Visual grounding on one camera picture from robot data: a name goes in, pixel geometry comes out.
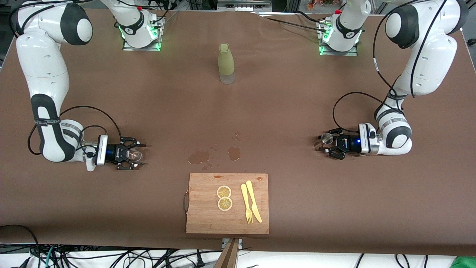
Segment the teal cable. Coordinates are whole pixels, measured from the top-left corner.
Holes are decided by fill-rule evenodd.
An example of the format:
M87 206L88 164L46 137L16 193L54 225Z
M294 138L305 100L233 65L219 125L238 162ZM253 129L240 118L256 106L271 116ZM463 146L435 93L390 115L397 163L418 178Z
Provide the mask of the teal cable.
M55 247L55 246L51 246L51 247L50 247L50 250L48 250L48 254L46 255L45 268L50 268L50 265L49 265L49 263L50 263L50 256L51 256L51 252L53 251L53 248L54 248L54 247Z

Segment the table surface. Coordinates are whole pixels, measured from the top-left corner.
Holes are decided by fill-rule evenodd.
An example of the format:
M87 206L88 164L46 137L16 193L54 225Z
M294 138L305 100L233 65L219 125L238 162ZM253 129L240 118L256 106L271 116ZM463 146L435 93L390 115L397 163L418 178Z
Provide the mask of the table surface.
M459 49L439 89L404 104L412 151L338 161L315 152L314 139L335 128L331 112L341 95L385 97L371 56L381 17L366 21L359 56L333 57L319 55L312 30L247 12L179 12L166 25L162 51L123 52L111 13L87 13L93 40L61 47L70 76L62 110L92 105L108 112L123 135L147 144L147 165L86 172L83 163L31 155L28 88L12 46L0 72L0 224L29 226L45 244L219 248L222 236L185 234L189 173L268 173L270 233L244 239L254 250L476 251L476 74L459 31L452 35ZM301 16L279 18L312 26ZM218 78L223 42L235 58L231 85ZM410 53L384 31L376 51L389 80ZM350 96L336 117L344 127L375 123L378 105ZM94 110L76 109L62 119L103 125L118 141L112 123ZM36 134L32 142L37 149ZM239 160L230 159L231 147L239 148ZM207 154L206 164L188 162ZM0 241L30 239L22 230L0 233Z

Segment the cutting board handle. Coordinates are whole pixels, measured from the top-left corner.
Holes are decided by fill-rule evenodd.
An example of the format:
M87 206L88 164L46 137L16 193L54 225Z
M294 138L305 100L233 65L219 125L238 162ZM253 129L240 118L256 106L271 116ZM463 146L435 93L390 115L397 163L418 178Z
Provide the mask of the cutting board handle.
M185 211L185 215L188 215L188 205L190 203L190 197L188 193L188 189L183 195L183 211Z

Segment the fork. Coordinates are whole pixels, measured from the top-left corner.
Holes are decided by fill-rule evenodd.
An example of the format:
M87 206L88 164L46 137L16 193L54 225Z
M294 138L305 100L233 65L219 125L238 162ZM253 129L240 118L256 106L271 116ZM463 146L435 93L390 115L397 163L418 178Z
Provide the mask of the fork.
M246 188L246 184L241 185L241 193L243 194L243 199L245 200L245 206L246 206L246 221L248 221L248 224L253 223L253 214L251 213L251 209L249 209L249 203L248 203L248 189Z

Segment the transparent bottle bottom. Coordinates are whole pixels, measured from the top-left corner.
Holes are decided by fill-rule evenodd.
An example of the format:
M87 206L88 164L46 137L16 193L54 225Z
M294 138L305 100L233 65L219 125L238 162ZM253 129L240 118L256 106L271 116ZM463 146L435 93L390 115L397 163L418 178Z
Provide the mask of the transparent bottle bottom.
M220 73L220 80L222 83L227 85L233 83L233 81L235 80L235 72L230 75L224 75Z

